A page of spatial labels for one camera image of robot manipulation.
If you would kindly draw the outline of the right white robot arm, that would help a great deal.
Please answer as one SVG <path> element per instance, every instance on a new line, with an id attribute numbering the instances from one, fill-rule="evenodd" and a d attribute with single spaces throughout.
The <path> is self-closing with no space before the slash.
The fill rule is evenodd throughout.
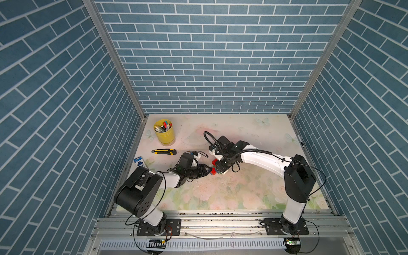
<path id="1" fill-rule="evenodd" d="M 279 221 L 281 230 L 292 235 L 297 232 L 303 211 L 316 183 L 316 177 L 303 156 L 287 158 L 274 155 L 248 143 L 244 143 L 244 146 L 230 145 L 229 148 L 222 149 L 210 146 L 209 152 L 216 157 L 215 168 L 220 172 L 227 171 L 236 163 L 246 163 L 280 176 L 284 180 L 288 197 Z"/>

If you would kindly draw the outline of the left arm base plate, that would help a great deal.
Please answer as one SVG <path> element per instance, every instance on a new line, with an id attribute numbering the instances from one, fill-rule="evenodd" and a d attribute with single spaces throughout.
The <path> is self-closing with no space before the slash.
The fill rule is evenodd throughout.
<path id="1" fill-rule="evenodd" d="M 138 237 L 153 237 L 153 236 L 179 236 L 181 230 L 180 218 L 168 218 L 161 220 L 157 226 L 153 226 L 145 221 L 137 224 Z"/>

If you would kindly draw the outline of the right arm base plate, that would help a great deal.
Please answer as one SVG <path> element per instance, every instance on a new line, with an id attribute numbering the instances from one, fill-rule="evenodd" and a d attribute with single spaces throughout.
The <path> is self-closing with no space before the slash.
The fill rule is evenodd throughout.
<path id="1" fill-rule="evenodd" d="M 266 230 L 267 235 L 309 235 L 305 219 L 302 217 L 296 224 L 285 218 L 265 218 L 260 223 Z"/>

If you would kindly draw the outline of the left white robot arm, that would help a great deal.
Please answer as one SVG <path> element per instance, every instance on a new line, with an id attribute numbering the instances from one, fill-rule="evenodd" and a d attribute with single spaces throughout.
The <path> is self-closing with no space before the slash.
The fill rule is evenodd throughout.
<path id="1" fill-rule="evenodd" d="M 195 167 L 177 166 L 167 172 L 153 173 L 143 166 L 126 179 L 114 196 L 114 202 L 161 232 L 166 215 L 154 204 L 159 189 L 179 188 L 187 181 L 207 176 L 211 167 L 199 164 Z"/>

